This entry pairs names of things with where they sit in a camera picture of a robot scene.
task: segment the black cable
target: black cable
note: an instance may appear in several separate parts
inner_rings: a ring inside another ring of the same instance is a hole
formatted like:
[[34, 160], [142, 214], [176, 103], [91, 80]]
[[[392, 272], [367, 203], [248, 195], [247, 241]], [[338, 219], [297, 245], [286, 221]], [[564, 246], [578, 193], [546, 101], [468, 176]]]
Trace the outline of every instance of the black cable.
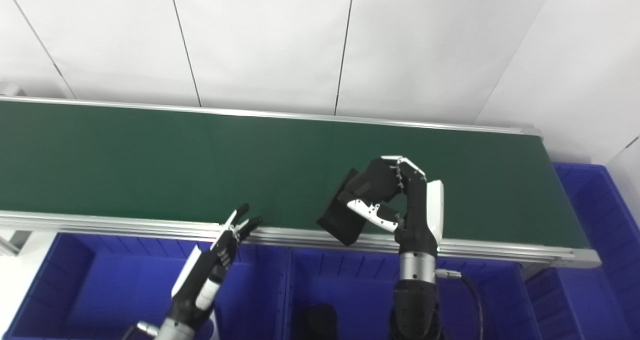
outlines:
[[136, 326], [136, 324], [131, 325], [128, 328], [128, 330], [126, 330], [126, 333], [124, 333], [121, 340], [129, 340], [129, 338], [133, 335], [134, 331], [136, 330], [138, 330], [138, 327]]
[[461, 277], [461, 280], [462, 283], [464, 283], [464, 285], [466, 285], [466, 287], [469, 289], [469, 292], [471, 292], [471, 295], [473, 296], [473, 299], [475, 301], [475, 307], [477, 308], [478, 313], [478, 340], [483, 340], [483, 338], [485, 337], [485, 317], [482, 313], [480, 294], [478, 293], [476, 286], [468, 276], [463, 275]]

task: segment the silver metal cylinder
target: silver metal cylinder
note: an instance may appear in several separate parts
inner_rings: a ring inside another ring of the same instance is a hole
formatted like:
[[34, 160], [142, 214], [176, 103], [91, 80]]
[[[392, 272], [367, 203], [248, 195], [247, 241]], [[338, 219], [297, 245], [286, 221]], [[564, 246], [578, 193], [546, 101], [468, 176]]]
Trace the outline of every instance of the silver metal cylinder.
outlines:
[[400, 280], [420, 280], [435, 284], [436, 258], [425, 252], [400, 254]]
[[138, 330], [142, 331], [143, 333], [145, 333], [146, 335], [149, 335], [152, 338], [155, 338], [156, 336], [158, 336], [159, 329], [154, 324], [150, 324], [149, 322], [146, 322], [146, 321], [138, 321], [137, 324], [135, 324], [135, 326], [137, 326]]
[[195, 331], [186, 324], [166, 318], [160, 326], [155, 340], [192, 340]]

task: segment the black object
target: black object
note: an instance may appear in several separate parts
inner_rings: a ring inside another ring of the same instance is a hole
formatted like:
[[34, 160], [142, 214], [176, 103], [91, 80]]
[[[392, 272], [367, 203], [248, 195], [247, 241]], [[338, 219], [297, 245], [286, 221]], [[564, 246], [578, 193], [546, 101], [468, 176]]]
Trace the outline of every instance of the black object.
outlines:
[[391, 331], [396, 339], [425, 339], [432, 329], [436, 285], [421, 280], [398, 280], [393, 286]]
[[[359, 215], [346, 206], [352, 201], [362, 201], [367, 206], [389, 202], [404, 193], [407, 198], [406, 214], [396, 219], [394, 240], [400, 245], [398, 254], [418, 253], [438, 256], [438, 244], [427, 224], [427, 179], [418, 167], [406, 158], [376, 158], [365, 171], [351, 169], [342, 181], [338, 192], [331, 199], [323, 217], [317, 221], [324, 230], [345, 245], [353, 244], [359, 237], [365, 214]], [[388, 207], [380, 207], [380, 219], [393, 219], [397, 214]], [[414, 264], [407, 261], [405, 265]], [[389, 336], [393, 340], [439, 340], [444, 338], [438, 320], [436, 286], [425, 278], [400, 279], [393, 288], [393, 309], [390, 317]]]
[[338, 315], [333, 306], [326, 303], [313, 305], [302, 321], [304, 340], [338, 340]]
[[343, 179], [338, 191], [333, 195], [329, 206], [324, 214], [316, 221], [327, 233], [333, 235], [342, 244], [349, 246], [358, 240], [367, 220], [354, 211], [350, 210], [344, 203], [338, 200], [338, 196], [345, 190], [345, 186], [358, 175], [356, 169], [351, 169]]

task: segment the metal bracket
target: metal bracket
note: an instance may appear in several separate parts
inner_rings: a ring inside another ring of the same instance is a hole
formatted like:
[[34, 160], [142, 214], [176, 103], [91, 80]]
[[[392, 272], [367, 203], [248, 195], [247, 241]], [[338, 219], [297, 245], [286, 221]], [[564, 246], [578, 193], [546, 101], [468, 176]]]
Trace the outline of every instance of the metal bracket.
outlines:
[[31, 231], [23, 231], [17, 230], [11, 236], [11, 239], [6, 240], [2, 236], [0, 236], [0, 255], [3, 256], [18, 256], [20, 251], [25, 246], [27, 239], [29, 239], [29, 235], [31, 235]]

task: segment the metal rail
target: metal rail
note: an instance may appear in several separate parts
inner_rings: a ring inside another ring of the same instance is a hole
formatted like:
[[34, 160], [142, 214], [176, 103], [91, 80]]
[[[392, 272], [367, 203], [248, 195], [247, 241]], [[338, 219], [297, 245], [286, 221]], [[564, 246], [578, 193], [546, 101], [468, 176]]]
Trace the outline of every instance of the metal rail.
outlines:
[[[9, 210], [0, 210], [0, 228], [209, 242], [222, 230], [222, 226], [217, 223]], [[398, 252], [398, 244], [393, 235], [363, 233], [355, 244], [346, 248], [323, 230], [268, 226], [253, 231], [247, 243], [343, 251]], [[592, 268], [601, 264], [598, 254], [592, 249], [462, 239], [442, 239], [439, 256], [515, 261], [523, 265], [540, 264], [548, 267]]]

